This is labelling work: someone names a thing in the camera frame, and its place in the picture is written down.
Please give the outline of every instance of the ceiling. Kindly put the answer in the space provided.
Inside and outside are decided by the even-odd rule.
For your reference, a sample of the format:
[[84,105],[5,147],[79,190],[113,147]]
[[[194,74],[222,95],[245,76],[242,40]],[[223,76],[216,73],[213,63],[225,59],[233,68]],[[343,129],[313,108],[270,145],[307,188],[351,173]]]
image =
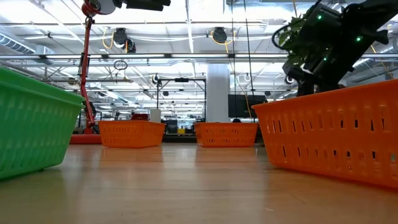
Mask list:
[[[298,14],[304,13],[315,1],[298,1]],[[324,1],[335,9],[344,4]],[[243,1],[234,0],[233,13],[231,12],[231,0],[172,0],[169,7],[163,12],[143,11],[135,9],[116,9],[108,16],[95,16],[95,24],[90,33],[91,54],[123,54],[124,52],[111,45],[111,34],[118,27],[127,29],[127,35],[134,40],[138,54],[225,54],[229,53],[282,53],[271,43],[271,35],[284,23],[291,20],[295,15],[294,5],[291,1],[284,0],[247,0],[246,13]],[[7,34],[28,47],[39,49],[46,46],[54,54],[75,54],[83,50],[83,39],[85,33],[85,16],[81,12],[83,0],[3,0],[0,2],[0,33]],[[229,39],[232,38],[233,30],[236,33],[236,41],[228,45],[216,44],[211,36],[215,27],[224,27]],[[395,18],[388,27],[391,38],[394,37],[396,28]],[[378,52],[385,46],[376,46]],[[0,54],[19,54],[18,52],[4,46],[0,46]],[[52,85],[67,90],[77,90],[78,86],[67,83],[69,79],[78,78],[78,59],[62,60],[55,59],[50,65],[38,63],[32,60],[7,60],[14,67],[22,67],[37,75],[35,78],[49,77]],[[209,63],[230,63],[216,60],[172,60],[172,59],[127,59],[129,67],[125,71],[114,70],[113,63],[116,60],[92,60],[88,78],[92,81],[88,88],[92,89],[116,89],[137,90],[136,92],[112,92],[112,96],[99,95],[91,92],[90,97],[96,101],[98,109],[105,113],[112,110],[135,110],[156,107],[155,92],[138,92],[143,89],[155,89],[151,78],[158,74],[161,78],[206,78]],[[243,88],[250,88],[250,80],[247,73],[252,73],[252,81],[255,89],[261,91],[256,94],[264,94],[265,89],[290,89],[290,85],[284,82],[285,75],[282,71],[283,61],[268,60],[266,62],[255,61],[251,66],[247,61],[236,62],[236,75],[239,84]],[[375,70],[382,72],[383,67],[378,63]],[[378,82],[381,79],[374,75],[374,70],[365,69],[358,74],[348,76],[343,80],[345,85],[360,85],[361,82]],[[124,81],[112,82],[112,79]],[[168,99],[192,100],[189,104],[178,105],[164,100],[162,105],[165,114],[199,114],[203,113],[203,102],[194,99],[204,98],[204,92],[200,84],[174,83],[170,82],[165,90],[189,88],[192,92],[170,92]],[[234,79],[231,78],[231,89],[234,89]],[[272,92],[270,99],[276,100],[284,97],[283,92]],[[120,103],[120,105],[106,105],[105,103]]]

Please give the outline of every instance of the white pillar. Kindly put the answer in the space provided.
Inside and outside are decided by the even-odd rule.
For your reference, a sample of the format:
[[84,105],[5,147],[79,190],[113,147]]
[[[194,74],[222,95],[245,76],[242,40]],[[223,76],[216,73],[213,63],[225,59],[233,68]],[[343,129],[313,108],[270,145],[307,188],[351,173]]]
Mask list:
[[228,118],[228,64],[209,64],[206,82],[207,122],[231,122]]

